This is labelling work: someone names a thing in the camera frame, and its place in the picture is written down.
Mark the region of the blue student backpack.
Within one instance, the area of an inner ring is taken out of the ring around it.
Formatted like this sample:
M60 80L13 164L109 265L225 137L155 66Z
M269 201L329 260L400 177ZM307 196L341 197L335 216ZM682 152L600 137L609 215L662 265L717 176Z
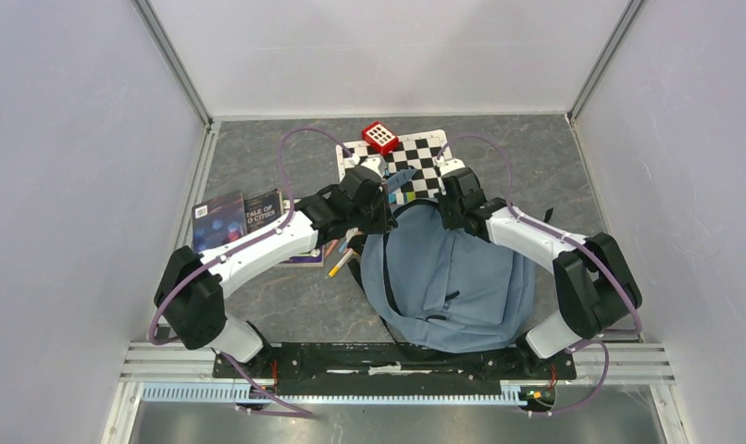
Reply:
M536 265L509 248L448 230L436 200L396 205L396 228L355 234L349 267L370 305L410 344L439 352L512 344L531 315Z

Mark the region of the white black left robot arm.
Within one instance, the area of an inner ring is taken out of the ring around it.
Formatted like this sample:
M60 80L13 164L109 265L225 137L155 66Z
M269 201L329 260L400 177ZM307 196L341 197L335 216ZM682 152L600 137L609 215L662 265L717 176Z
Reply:
M273 266L353 228L367 233L393 228L385 170L380 157L369 157L339 184L304 197L251 234L204 253L189 246L175 250L155 293L155 318L166 319L175 333L172 340L185 349L213 348L235 359L246 375L262 376L271 352L251 323L228 314L226 298Z

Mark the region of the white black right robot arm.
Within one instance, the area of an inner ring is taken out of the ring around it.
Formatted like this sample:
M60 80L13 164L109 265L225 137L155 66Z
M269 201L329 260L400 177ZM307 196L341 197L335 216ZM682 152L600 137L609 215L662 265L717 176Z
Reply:
M639 334L642 297L615 239L553 227L503 198L488 199L476 174L460 160L441 159L438 202L443 225L509 248L553 275L558 309L521 336L517 370L538 377L564 350L575 351L625 316Z

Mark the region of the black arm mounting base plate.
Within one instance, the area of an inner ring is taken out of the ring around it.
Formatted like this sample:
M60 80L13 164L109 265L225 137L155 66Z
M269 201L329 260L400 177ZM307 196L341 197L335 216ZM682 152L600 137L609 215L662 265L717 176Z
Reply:
M546 386L578 376L565 352L539 361L516 347L446 353L393 342L282 342L242 369L282 396L494 395L503 381Z

